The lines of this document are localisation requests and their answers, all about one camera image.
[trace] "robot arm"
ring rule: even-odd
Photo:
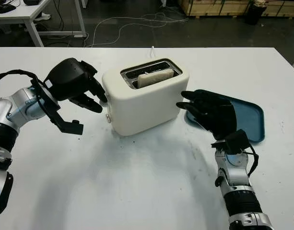
[[[7,206],[13,176],[7,172],[12,162],[11,150],[20,128],[27,122],[47,115],[61,132],[82,134],[83,125],[77,120],[64,121],[57,110],[58,101],[69,99],[80,107],[102,112],[102,107],[89,98],[86,91],[107,102],[105,91],[94,78],[96,69],[84,61],[66,59],[56,65],[44,82],[30,72],[20,69],[0,74],[0,80],[9,74],[23,74],[32,78],[32,85],[22,88],[9,97],[0,98],[0,213]]]
[[[230,230],[274,230],[270,220],[261,210],[249,177],[258,165],[259,157],[243,130],[236,130],[234,108],[227,99],[206,92],[181,93],[190,102],[179,102],[179,108],[192,113],[195,120],[213,133],[217,140],[215,159],[218,177],[215,186],[220,187],[227,211]],[[254,163],[247,173],[248,155]]]

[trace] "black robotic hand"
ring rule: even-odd
[[[216,140],[236,131],[236,115],[229,100],[207,91],[183,91],[181,95],[190,102],[178,102],[177,107],[188,110]]]
[[[102,107],[92,98],[84,94],[90,91],[104,103],[107,102],[105,91],[94,78],[97,70],[84,61],[68,58],[56,65],[44,80],[52,96],[63,101],[69,99],[72,103],[93,112],[102,112]]]

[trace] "blue tray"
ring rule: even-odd
[[[234,107],[237,119],[237,130],[242,129],[246,132],[247,137],[252,142],[261,142],[265,138],[264,113],[261,107],[256,104],[242,101],[233,97],[224,96],[206,90],[196,90],[217,95],[223,99],[228,99]],[[193,126],[201,127],[195,120],[194,116],[187,111],[185,115],[187,123]]]

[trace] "white desk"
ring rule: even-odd
[[[35,44],[35,46],[43,46],[40,35],[80,35],[86,36],[85,26],[82,18],[82,12],[79,0],[74,0],[76,11],[79,18],[81,31],[48,31],[38,32],[33,20],[47,6],[51,0],[41,0],[36,6],[27,6],[21,0],[21,4],[15,10],[8,13],[0,13],[0,24],[21,24],[24,23]],[[12,2],[12,5],[17,6],[19,0]]]
[[[65,58],[102,74],[149,58],[148,48],[0,48],[0,73],[24,69],[44,79]],[[275,229],[294,230],[294,69],[273,48],[157,48],[182,63],[189,90],[206,89],[257,103],[266,137],[254,146],[250,177]],[[0,82],[0,97],[29,85],[24,76]],[[95,114],[62,102],[65,120],[82,136],[62,134],[47,117],[26,124],[12,151],[14,185],[0,230],[227,230],[211,133],[178,118],[121,138]]]

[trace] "white toaster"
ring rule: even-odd
[[[156,75],[157,72],[170,72],[171,76],[156,82],[159,74],[156,83],[151,80],[151,85],[138,88],[139,78],[146,74]],[[122,136],[133,135],[173,119],[180,111],[176,103],[183,100],[181,92],[186,89],[188,79],[188,73],[167,58],[109,70],[102,77],[108,99],[107,118]]]

